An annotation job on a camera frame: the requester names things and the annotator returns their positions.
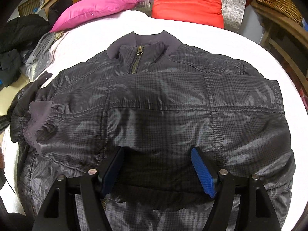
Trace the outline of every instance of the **red pillow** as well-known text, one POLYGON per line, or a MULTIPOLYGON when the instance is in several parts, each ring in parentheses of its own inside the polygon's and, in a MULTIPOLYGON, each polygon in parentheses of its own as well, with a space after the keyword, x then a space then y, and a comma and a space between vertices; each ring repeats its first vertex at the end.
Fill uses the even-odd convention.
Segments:
POLYGON ((221 0, 154 0, 152 17, 224 28, 221 0))

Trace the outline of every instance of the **pink pillow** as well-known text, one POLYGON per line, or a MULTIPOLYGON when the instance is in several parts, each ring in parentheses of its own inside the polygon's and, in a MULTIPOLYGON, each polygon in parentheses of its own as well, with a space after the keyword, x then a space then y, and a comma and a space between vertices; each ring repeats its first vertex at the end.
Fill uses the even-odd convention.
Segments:
POLYGON ((81 0, 60 15, 50 32, 74 28, 95 18, 132 9, 137 3, 137 0, 81 0))

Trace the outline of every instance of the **jacket collar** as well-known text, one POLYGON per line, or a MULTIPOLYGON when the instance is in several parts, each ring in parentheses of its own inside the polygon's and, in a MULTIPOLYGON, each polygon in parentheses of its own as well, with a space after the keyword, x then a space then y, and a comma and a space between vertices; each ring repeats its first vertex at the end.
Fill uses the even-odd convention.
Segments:
POLYGON ((121 46, 137 47, 139 45, 152 45, 158 42, 164 44, 164 54, 169 55, 176 51, 182 44, 179 39, 163 30, 161 33, 156 35, 137 35, 135 32, 131 32, 112 43, 107 48, 107 55, 110 59, 118 58, 121 46))

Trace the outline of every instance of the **checkered fabric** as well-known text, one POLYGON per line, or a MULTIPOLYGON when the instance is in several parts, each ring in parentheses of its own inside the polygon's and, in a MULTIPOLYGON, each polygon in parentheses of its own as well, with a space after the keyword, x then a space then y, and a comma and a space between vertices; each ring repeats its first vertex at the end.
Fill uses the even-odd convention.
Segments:
MULTIPOLYGON (((191 164, 199 146, 233 175, 258 174, 283 225, 295 162, 278 82, 242 60, 185 44, 164 49, 164 42, 146 46, 136 74, 136 46, 121 46, 112 59, 103 51, 33 93, 32 103, 52 102, 35 133, 41 155, 23 135, 29 104, 15 107, 11 137, 20 146, 18 193, 28 216, 58 175, 82 175, 122 146, 124 165, 106 196, 113 230, 202 230, 213 201, 191 164)), ((76 204, 88 230, 79 197, 76 204)), ((228 230, 238 206, 236 196, 228 230)))

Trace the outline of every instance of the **wicker basket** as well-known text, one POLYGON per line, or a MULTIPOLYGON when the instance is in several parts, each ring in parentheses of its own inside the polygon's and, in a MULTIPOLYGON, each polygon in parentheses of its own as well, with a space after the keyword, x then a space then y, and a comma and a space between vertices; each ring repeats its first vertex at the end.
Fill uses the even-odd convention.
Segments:
POLYGON ((256 2, 270 7, 301 24, 302 15, 291 0, 256 0, 256 2))

